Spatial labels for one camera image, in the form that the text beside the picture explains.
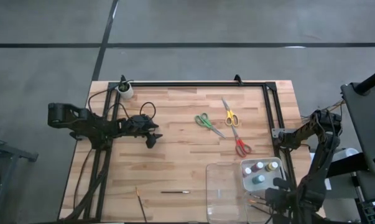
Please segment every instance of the paint bottle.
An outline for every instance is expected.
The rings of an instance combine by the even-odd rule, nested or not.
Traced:
[[[257,172],[264,167],[263,162],[257,162],[255,165],[251,167],[252,172]]]
[[[252,183],[254,184],[260,184],[264,181],[263,175],[257,175],[256,177],[252,178]]]
[[[270,162],[266,167],[265,170],[270,172],[273,170],[276,170],[279,167],[279,164],[277,162]]]
[[[249,174],[251,174],[251,169],[249,167],[243,168],[243,177],[247,177]]]

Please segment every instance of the red-handled scissors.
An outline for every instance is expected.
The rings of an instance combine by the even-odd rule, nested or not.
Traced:
[[[251,147],[249,147],[247,144],[243,143],[243,140],[241,140],[238,137],[237,131],[234,128],[234,126],[231,127],[233,129],[234,137],[236,138],[236,152],[237,155],[241,157],[246,157],[247,154],[252,152]]]

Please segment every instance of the yellow-handled scissors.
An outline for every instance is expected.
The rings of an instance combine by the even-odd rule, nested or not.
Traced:
[[[222,101],[223,101],[223,104],[225,105],[225,108],[226,108],[226,110],[227,110],[227,118],[226,118],[226,124],[228,125],[228,126],[238,126],[239,125],[239,119],[238,119],[238,117],[237,117],[237,115],[235,115],[232,111],[231,111],[231,109],[230,109],[230,107],[227,105],[227,103],[226,103],[226,101],[225,101],[225,99],[223,99],[223,97],[222,97]]]

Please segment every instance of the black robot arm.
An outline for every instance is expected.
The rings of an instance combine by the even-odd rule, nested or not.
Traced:
[[[289,183],[274,179],[279,189],[267,189],[265,199],[276,214],[273,222],[278,223],[333,223],[323,220],[316,212],[321,208],[326,194],[324,180],[336,147],[340,143],[341,116],[329,111],[316,110],[310,115],[310,121],[292,133],[280,132],[275,144],[280,149],[297,149],[300,142],[317,135],[318,146],[308,174],[296,189],[288,191]],[[291,211],[292,217],[285,217]]]
[[[108,121],[86,108],[78,108],[71,104],[49,103],[48,108],[49,126],[71,129],[73,132],[70,136],[76,140],[81,140],[81,136],[87,137],[92,144],[92,149],[96,150],[106,150],[110,147],[111,139],[122,136],[146,137],[147,147],[152,148],[156,139],[162,136],[162,134],[150,134],[152,128],[159,126],[145,114]]]

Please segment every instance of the gray concrete floor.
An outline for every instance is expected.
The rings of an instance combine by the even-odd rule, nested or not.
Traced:
[[[0,1],[0,43],[100,43],[111,3]],[[375,0],[120,0],[109,42],[375,42]],[[0,138],[40,154],[35,164],[18,166],[0,223],[57,218],[75,141],[69,131],[47,126],[47,104],[85,104],[98,52],[0,49]],[[310,114],[339,100],[340,85],[374,72],[375,47],[108,49],[99,80],[120,74],[135,80],[230,80],[235,74],[292,80],[301,114]],[[346,108],[343,117],[341,146],[360,149]],[[352,201],[337,202],[346,212],[327,201],[330,218],[357,217]]]

